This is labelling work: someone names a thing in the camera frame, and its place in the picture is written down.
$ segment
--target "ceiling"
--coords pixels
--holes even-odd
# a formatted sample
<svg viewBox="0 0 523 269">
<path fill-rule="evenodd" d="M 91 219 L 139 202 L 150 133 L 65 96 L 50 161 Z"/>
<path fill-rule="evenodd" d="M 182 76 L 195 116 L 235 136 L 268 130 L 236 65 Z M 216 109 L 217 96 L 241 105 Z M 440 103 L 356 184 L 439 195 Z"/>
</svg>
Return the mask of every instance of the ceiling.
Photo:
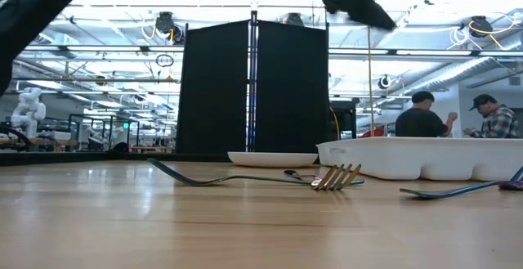
<svg viewBox="0 0 523 269">
<path fill-rule="evenodd" d="M 365 26 L 345 20 L 345 16 L 336 15 L 325 18 L 320 0 L 73 0 L 41 36 L 49 40 L 50 45 L 106 45 L 106 46 L 158 46 L 164 45 L 165 39 L 155 35 L 149 39 L 154 18 L 161 11 L 171 11 L 175 22 L 190 29 L 226 22 L 246 20 L 250 11 L 258 10 L 261 20 L 280 20 L 289 12 L 300 12 L 305 25 L 325 29 L 325 21 L 330 23 L 329 46 L 338 48 L 385 48 L 385 49 L 431 49 L 431 50 L 502 50 L 495 43 L 503 43 L 510 35 L 520 33 L 520 15 L 523 0 L 377 0 L 400 26 L 397 31 L 385 34 L 372 29 L 370 43 Z M 492 24 L 494 39 L 473 38 L 467 29 L 458 31 L 462 23 L 468 24 L 472 16 L 485 16 Z M 136 61 L 133 52 L 79 52 L 77 59 L 67 64 L 71 78 L 93 78 L 103 75 L 107 78 L 151 79 L 160 69 L 152 60 L 155 54 L 138 56 L 148 59 Z M 180 78 L 181 52 L 173 53 L 174 65 L 163 69 L 163 76 L 170 74 Z M 66 70 L 63 57 L 49 52 L 23 52 L 17 63 L 15 76 L 59 77 Z M 398 57 L 394 61 L 371 63 L 373 91 L 380 94 L 401 94 L 402 88 L 448 64 L 439 58 L 426 57 L 422 61 L 409 61 Z M 369 67 L 365 60 L 340 59 L 332 57 L 329 72 L 337 78 L 332 94 L 366 95 L 369 93 Z M 376 83 L 387 74 L 395 79 L 396 84 L 388 92 L 379 91 Z M 470 84 L 492 78 L 497 72 L 482 74 L 462 82 Z M 503 80 L 489 84 L 489 88 L 508 87 Z M 178 92 L 175 83 L 126 83 L 145 92 Z M 118 91 L 122 84 L 109 83 L 105 87 L 93 83 L 76 82 L 69 88 L 99 91 Z M 81 95 L 89 101 L 95 99 L 88 94 Z M 168 104 L 177 103 L 177 94 L 163 95 Z M 118 94 L 111 97 L 114 102 L 128 101 Z"/>
</svg>

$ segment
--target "white bowl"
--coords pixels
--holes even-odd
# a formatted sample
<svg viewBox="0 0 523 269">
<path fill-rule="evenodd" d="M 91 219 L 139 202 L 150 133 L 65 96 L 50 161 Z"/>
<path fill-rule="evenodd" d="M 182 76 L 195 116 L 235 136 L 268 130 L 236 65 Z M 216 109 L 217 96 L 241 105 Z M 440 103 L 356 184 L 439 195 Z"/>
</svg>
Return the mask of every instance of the white bowl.
<svg viewBox="0 0 523 269">
<path fill-rule="evenodd" d="M 284 154 L 257 152 L 228 152 L 236 165 L 262 168 L 300 168 L 312 165 L 317 154 Z"/>
</svg>

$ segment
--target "silver fork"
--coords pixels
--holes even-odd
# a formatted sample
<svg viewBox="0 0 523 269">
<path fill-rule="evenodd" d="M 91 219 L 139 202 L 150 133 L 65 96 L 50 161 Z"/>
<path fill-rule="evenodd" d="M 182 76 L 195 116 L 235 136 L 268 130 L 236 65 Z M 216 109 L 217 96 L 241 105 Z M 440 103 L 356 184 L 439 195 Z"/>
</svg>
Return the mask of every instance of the silver fork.
<svg viewBox="0 0 523 269">
<path fill-rule="evenodd" d="M 312 183 L 311 187 L 314 191 L 340 191 L 345 186 L 351 184 L 354 181 L 356 176 L 361 169 L 361 164 L 357 165 L 356 168 L 351 173 L 352 164 L 349 164 L 344 168 L 343 164 L 338 166 L 333 166 L 325 174 L 323 178 L 316 178 Z"/>
</svg>

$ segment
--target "black divider panel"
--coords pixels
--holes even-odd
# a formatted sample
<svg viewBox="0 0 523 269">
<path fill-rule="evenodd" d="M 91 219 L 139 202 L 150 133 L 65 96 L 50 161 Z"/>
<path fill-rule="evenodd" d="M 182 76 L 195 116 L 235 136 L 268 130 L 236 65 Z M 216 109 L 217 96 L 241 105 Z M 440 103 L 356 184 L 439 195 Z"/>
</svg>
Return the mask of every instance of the black divider panel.
<svg viewBox="0 0 523 269">
<path fill-rule="evenodd" d="M 177 153 L 245 151 L 248 21 L 189 30 L 181 73 Z"/>
<path fill-rule="evenodd" d="M 327 137 L 325 30 L 258 21 L 256 152 L 315 153 Z"/>
</svg>

